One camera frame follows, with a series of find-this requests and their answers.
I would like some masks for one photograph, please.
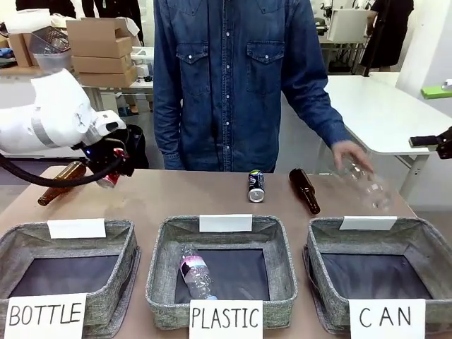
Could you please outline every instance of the soda can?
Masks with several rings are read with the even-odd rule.
[[[260,203],[263,200],[265,191],[263,190],[263,173],[258,169],[248,174],[248,198],[253,203]]]

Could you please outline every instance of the green object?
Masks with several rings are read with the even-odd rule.
[[[441,86],[425,87],[421,89],[424,99],[446,99],[452,97],[452,90],[443,90]]]

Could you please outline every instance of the person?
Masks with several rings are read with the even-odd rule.
[[[140,29],[138,39],[144,45],[138,0],[82,0],[83,12],[88,18],[95,17],[94,5],[96,5],[100,18],[117,18],[118,16],[123,16],[132,19]]]
[[[62,16],[76,18],[76,10],[73,7],[71,0],[16,0],[17,11],[37,8],[48,8],[50,10],[50,14],[58,13]]]
[[[391,66],[396,65],[400,58],[408,30],[408,18],[414,8],[413,0],[376,0],[374,2],[367,16],[367,35],[371,38],[361,60],[362,66],[370,65],[372,69],[391,71]],[[380,31],[380,38],[374,33],[377,30]]]
[[[154,14],[154,128],[166,169],[272,172],[281,90],[337,166],[349,155],[371,169],[324,90],[309,0],[154,0]]]

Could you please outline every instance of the denim shirt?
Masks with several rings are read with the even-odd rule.
[[[271,170],[281,91],[327,145],[349,138],[324,90],[309,0],[154,4],[154,125],[165,168]]]

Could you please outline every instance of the cardboard box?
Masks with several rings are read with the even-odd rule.
[[[121,58],[132,52],[132,39],[124,19],[68,20],[69,43],[76,57]]]
[[[16,58],[18,66],[31,67],[33,65],[30,55],[28,54],[23,34],[10,34],[9,44],[14,52],[14,57]]]
[[[123,74],[81,73],[78,81],[85,86],[101,88],[128,88],[137,79],[136,67]]]
[[[30,51],[30,45],[31,45],[31,33],[23,33],[23,39],[25,41],[25,46],[27,47],[28,56],[30,57],[32,66],[39,66],[37,63],[35,57],[33,56],[33,53]]]
[[[132,60],[130,54],[118,59],[73,56],[72,64],[78,73],[123,74],[132,67]]]
[[[8,39],[6,39],[3,35],[0,35],[0,48],[8,47],[9,47]]]
[[[39,66],[33,53],[30,52],[31,33],[10,34],[9,44],[14,52],[17,65],[20,67]]]

